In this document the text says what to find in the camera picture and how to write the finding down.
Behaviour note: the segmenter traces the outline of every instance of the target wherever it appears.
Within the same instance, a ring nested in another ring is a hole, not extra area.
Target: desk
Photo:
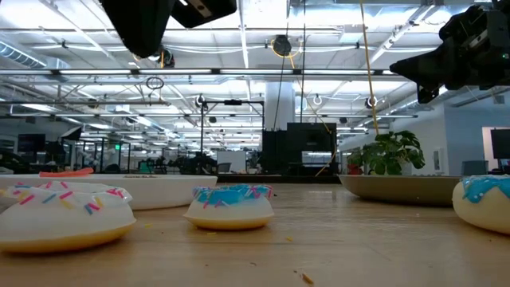
[[[274,185],[275,218],[246,232],[197,230],[185,207],[137,211],[114,244],[0,255],[4,286],[508,286],[510,238],[451,208],[364,202],[340,185]]]

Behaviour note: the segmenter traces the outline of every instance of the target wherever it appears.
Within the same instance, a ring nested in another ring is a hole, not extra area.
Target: white column
[[[287,130],[287,123],[294,122],[296,107],[292,82],[266,82],[265,83],[265,129],[272,131]]]

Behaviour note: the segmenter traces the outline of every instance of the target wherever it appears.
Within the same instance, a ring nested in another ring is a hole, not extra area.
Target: hanging wire
[[[368,86],[370,87],[370,102],[372,109],[372,118],[374,119],[375,134],[379,135],[379,126],[377,125],[377,112],[375,111],[374,89],[372,88],[372,75],[370,68],[370,58],[368,57],[367,27],[365,26],[365,9],[363,8],[363,0],[359,0],[361,8],[361,19],[363,22],[363,40],[365,41],[365,59],[367,60]]]

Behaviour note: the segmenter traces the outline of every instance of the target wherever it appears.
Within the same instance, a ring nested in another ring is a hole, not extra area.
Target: potted plant
[[[375,142],[355,150],[347,157],[350,165],[366,164],[377,175],[402,175],[402,166],[425,166],[423,151],[416,135],[409,131],[388,132],[375,137]]]

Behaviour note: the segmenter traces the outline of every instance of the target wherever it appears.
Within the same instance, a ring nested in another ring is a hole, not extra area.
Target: toy donut
[[[0,214],[0,250],[50,253],[113,241],[135,224],[122,188],[53,181],[3,191],[18,200]]]
[[[474,226],[510,234],[510,176],[462,179],[453,190],[453,208]]]
[[[184,217],[201,228],[246,230],[266,225],[273,217],[267,186],[196,187]]]

